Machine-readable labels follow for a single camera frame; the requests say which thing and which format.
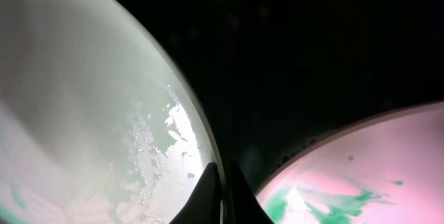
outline bowl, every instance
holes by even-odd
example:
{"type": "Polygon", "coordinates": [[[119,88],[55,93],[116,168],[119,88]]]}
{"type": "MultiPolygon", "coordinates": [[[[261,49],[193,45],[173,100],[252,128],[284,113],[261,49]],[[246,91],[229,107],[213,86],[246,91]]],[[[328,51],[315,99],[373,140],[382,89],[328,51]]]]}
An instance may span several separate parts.
{"type": "Polygon", "coordinates": [[[444,223],[444,103],[366,119],[289,160],[257,193],[275,223],[444,223]]]}
{"type": "Polygon", "coordinates": [[[116,1],[0,8],[3,219],[168,223],[208,162],[223,179],[190,86],[116,1]]]}

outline black object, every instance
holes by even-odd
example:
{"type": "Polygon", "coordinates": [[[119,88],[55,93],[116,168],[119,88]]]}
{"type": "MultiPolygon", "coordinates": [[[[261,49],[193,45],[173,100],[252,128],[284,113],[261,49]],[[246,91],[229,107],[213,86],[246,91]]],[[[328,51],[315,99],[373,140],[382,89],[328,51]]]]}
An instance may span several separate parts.
{"type": "MultiPolygon", "coordinates": [[[[272,224],[272,220],[260,207],[237,164],[230,166],[231,173],[225,192],[224,223],[272,224]]],[[[221,217],[221,181],[217,165],[209,163],[193,190],[187,204],[171,224],[217,224],[221,217]]]]}

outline green paint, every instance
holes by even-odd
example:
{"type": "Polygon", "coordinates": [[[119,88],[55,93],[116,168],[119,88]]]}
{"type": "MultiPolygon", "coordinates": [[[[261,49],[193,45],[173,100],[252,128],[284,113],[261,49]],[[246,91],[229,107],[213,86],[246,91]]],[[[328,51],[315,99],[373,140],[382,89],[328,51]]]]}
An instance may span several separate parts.
{"type": "Polygon", "coordinates": [[[22,195],[20,194],[20,190],[17,186],[12,186],[12,198],[14,198],[15,203],[17,203],[17,205],[19,205],[20,208],[22,208],[23,210],[26,209],[26,202],[25,200],[22,198],[22,195]]]}
{"type": "Polygon", "coordinates": [[[14,224],[26,224],[26,222],[17,218],[11,211],[9,211],[5,206],[0,204],[0,216],[3,221],[6,223],[14,223],[14,224]]]}
{"type": "Polygon", "coordinates": [[[358,196],[332,195],[307,189],[299,190],[299,192],[311,196],[310,198],[328,207],[329,212],[325,213],[305,201],[305,204],[320,224],[351,224],[352,217],[361,215],[362,209],[368,203],[392,204],[389,201],[382,200],[381,195],[366,190],[362,190],[358,196]]]}
{"type": "Polygon", "coordinates": [[[288,202],[285,196],[288,194],[291,188],[281,189],[274,193],[265,204],[264,211],[268,214],[270,219],[274,223],[279,223],[284,219],[285,208],[287,208],[288,202]]]}
{"type": "Polygon", "coordinates": [[[393,184],[395,184],[395,185],[398,185],[398,186],[401,186],[401,185],[404,184],[403,181],[392,181],[391,183],[393,183],[393,184]]]}

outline black background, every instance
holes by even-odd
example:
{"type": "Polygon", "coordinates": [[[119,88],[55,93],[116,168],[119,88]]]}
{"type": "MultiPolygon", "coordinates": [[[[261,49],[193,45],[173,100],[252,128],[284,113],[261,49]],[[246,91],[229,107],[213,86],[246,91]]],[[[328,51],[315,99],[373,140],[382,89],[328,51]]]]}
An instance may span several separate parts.
{"type": "Polygon", "coordinates": [[[443,0],[117,1],[182,69],[253,190],[301,140],[444,98],[443,0]]]}

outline petri dish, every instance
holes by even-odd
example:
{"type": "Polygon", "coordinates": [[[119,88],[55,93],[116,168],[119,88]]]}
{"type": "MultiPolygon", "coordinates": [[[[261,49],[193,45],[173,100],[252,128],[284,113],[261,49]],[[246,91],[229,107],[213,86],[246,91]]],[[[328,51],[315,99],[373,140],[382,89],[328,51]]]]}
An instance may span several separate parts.
{"type": "Polygon", "coordinates": [[[309,147],[257,192],[275,223],[443,223],[444,103],[356,123],[309,147]]]}
{"type": "Polygon", "coordinates": [[[0,8],[3,220],[168,223],[208,162],[224,179],[184,76],[116,1],[0,8]]]}

